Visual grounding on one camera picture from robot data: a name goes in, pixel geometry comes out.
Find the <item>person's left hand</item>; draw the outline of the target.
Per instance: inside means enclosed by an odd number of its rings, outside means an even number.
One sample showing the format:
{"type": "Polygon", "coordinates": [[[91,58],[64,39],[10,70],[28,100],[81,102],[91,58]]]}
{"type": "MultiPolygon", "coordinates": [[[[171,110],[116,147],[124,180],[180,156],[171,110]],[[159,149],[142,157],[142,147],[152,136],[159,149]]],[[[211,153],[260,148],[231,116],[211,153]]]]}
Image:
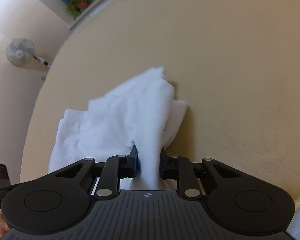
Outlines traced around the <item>person's left hand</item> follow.
{"type": "Polygon", "coordinates": [[[0,213],[0,238],[4,236],[9,231],[9,227],[3,215],[0,213]]]}

